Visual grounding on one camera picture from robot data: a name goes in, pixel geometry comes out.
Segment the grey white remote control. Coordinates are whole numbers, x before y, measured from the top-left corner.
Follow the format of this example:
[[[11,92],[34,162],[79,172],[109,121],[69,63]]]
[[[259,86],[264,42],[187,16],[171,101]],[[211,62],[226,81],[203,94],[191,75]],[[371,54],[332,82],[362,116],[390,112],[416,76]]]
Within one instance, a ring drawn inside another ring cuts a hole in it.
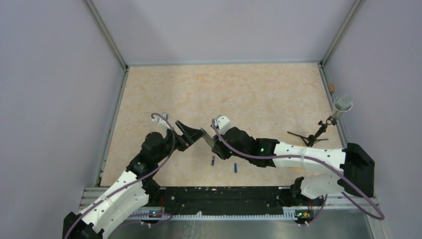
[[[205,142],[207,143],[207,145],[211,149],[213,149],[214,148],[214,139],[213,139],[213,137],[211,137],[204,128],[201,128],[201,132],[203,133],[202,138],[205,140]]]

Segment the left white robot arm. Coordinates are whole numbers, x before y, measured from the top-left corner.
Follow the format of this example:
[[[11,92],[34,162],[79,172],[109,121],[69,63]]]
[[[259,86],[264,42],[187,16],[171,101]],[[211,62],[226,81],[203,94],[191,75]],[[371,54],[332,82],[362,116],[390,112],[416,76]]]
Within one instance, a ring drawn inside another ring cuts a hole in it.
[[[178,135],[170,126],[166,135],[151,132],[145,137],[140,152],[130,161],[120,177],[89,206],[64,219],[64,239],[106,239],[134,211],[159,201],[160,186],[153,176],[171,154],[185,151],[206,135],[206,131],[176,121]]]

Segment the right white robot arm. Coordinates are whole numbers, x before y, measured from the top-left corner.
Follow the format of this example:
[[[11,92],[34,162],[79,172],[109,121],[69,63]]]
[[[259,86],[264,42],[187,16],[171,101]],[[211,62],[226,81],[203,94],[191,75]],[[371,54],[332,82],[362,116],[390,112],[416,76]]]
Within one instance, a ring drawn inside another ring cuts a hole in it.
[[[212,151],[223,160],[234,156],[262,168],[292,167],[318,172],[317,176],[301,176],[291,186],[292,199],[298,205],[337,192],[361,198],[374,196],[375,161],[359,144],[318,149],[253,138],[237,127],[221,131],[216,126],[214,131]]]

